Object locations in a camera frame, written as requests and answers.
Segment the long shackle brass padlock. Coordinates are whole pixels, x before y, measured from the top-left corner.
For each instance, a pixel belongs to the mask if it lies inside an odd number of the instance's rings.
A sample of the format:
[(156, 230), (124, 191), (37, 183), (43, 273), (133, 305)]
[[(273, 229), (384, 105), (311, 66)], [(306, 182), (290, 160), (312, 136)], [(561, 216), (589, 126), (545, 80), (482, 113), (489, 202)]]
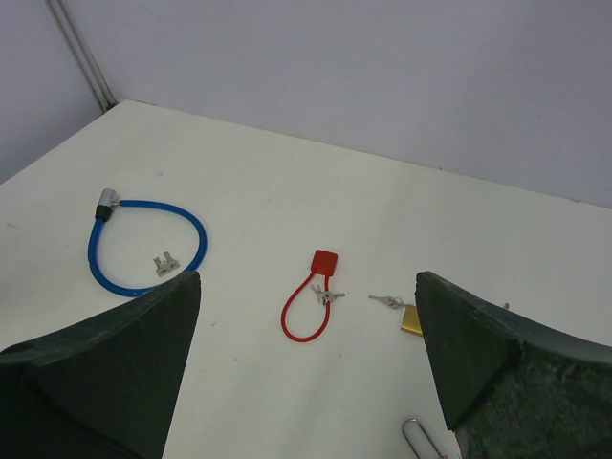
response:
[(454, 437), (423, 419), (405, 419), (401, 432), (411, 458), (462, 458)]

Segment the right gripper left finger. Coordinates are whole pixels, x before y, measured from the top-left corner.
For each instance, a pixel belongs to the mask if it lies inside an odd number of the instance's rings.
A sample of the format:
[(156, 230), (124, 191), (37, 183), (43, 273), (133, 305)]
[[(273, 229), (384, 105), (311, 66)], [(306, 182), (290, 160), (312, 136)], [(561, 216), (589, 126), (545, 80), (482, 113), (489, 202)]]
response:
[(2, 457), (162, 457), (200, 302), (200, 275), (181, 273), (4, 349)]

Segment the silver keys of handled padlock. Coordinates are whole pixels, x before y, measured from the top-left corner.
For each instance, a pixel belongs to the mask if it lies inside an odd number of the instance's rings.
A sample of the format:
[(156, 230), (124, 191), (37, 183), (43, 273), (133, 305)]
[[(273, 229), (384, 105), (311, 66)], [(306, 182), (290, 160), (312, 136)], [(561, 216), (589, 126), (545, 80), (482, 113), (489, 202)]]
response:
[(370, 295), (369, 298), (379, 301), (393, 310), (400, 310), (405, 307), (405, 303), (399, 297)]

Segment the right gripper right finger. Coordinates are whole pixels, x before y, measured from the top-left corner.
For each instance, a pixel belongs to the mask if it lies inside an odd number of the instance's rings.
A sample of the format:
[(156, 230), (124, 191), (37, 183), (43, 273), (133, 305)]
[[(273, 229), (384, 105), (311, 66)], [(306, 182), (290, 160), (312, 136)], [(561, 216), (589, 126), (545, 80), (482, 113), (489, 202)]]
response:
[(608, 458), (611, 349), (432, 273), (416, 307), (438, 399), (464, 458)]

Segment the blue cable lock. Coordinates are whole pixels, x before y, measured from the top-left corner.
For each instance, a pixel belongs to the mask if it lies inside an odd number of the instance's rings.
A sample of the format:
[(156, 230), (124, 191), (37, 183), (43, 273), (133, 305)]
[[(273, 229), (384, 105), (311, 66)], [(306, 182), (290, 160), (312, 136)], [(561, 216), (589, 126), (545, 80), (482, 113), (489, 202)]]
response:
[[(153, 259), (165, 251), (181, 267), (158, 277)], [(177, 273), (197, 270), (207, 251), (207, 230), (193, 213), (163, 202), (121, 198), (112, 188), (101, 192), (87, 261), (104, 290), (124, 297), (143, 295)]]

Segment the small brass padlock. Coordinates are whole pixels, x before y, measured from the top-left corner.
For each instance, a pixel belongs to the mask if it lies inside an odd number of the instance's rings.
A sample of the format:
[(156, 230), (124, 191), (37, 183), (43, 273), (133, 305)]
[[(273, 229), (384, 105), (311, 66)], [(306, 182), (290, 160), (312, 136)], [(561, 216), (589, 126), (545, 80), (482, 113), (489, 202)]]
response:
[(404, 306), (404, 316), (401, 325), (401, 330), (418, 337), (421, 337), (423, 335), (418, 311), (414, 305)]

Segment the keys of red padlock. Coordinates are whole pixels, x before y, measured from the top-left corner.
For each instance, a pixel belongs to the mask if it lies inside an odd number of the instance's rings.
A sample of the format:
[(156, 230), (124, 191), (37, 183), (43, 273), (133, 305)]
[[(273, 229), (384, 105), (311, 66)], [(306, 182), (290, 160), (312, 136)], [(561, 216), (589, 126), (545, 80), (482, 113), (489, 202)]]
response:
[(331, 291), (323, 291), (319, 285), (311, 285), (311, 289), (315, 292), (317, 301), (323, 306), (331, 304), (337, 298), (344, 296), (344, 294), (335, 294)]

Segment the keys of blue cable lock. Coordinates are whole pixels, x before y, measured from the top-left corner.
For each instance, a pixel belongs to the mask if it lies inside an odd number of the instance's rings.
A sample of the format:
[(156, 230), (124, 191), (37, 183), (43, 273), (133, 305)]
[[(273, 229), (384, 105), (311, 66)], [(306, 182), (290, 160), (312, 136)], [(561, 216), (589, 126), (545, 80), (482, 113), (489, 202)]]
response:
[(156, 256), (153, 261), (158, 277), (163, 277), (181, 267), (179, 261), (172, 257), (168, 251), (163, 253), (163, 257)]

